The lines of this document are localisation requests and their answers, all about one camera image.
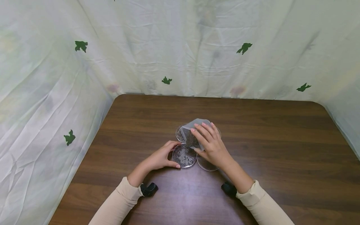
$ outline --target black object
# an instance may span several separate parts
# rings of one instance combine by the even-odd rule
[[[144,197],[151,197],[159,189],[156,184],[151,183],[148,187],[145,184],[140,185],[140,189]]]
[[[225,192],[225,194],[227,194],[228,196],[232,197],[232,198],[236,198],[236,193],[238,192],[236,190],[236,187],[230,183],[230,182],[225,182],[223,183],[223,185],[221,186],[221,189]]]

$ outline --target white curtain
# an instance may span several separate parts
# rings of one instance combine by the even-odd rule
[[[357,0],[1,0],[0,224],[50,221],[124,93],[314,101],[359,152],[359,9]]]

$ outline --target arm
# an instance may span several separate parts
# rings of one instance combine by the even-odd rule
[[[222,169],[238,190],[236,197],[251,212],[259,225],[293,225],[294,223],[280,206],[253,180],[231,157],[216,126],[195,124],[192,134],[205,147],[205,151],[195,151],[210,163]]]
[[[166,166],[180,168],[179,164],[167,159],[168,154],[179,144],[181,143],[177,141],[168,141],[124,177],[95,213],[89,225],[120,225],[137,204],[138,199],[143,196],[140,185],[150,171]]]

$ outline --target long-sleeve shirt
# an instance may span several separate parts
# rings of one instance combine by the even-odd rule
[[[120,225],[129,211],[143,196],[140,187],[129,184],[124,177],[119,186],[101,205],[89,225]],[[293,225],[294,223],[280,206],[255,180],[250,190],[236,197],[246,206],[259,225]]]

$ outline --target green bird shape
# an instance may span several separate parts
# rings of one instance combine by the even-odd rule
[[[69,135],[64,135],[65,141],[67,142],[66,145],[69,146],[75,139],[75,135],[72,134],[72,130],[70,130]]]
[[[76,44],[75,51],[80,51],[81,48],[86,53],[87,42],[75,41],[75,44]]]
[[[241,49],[239,49],[236,53],[241,53],[243,51],[242,55],[252,46],[251,43],[244,43]]]
[[[164,84],[170,84],[170,81],[172,81],[172,79],[167,79],[166,77],[161,81]]]
[[[310,85],[306,86],[306,84],[307,84],[307,83],[305,83],[304,85],[302,85],[301,87],[299,87],[297,90],[303,92],[303,91],[305,91],[305,89],[311,87]]]

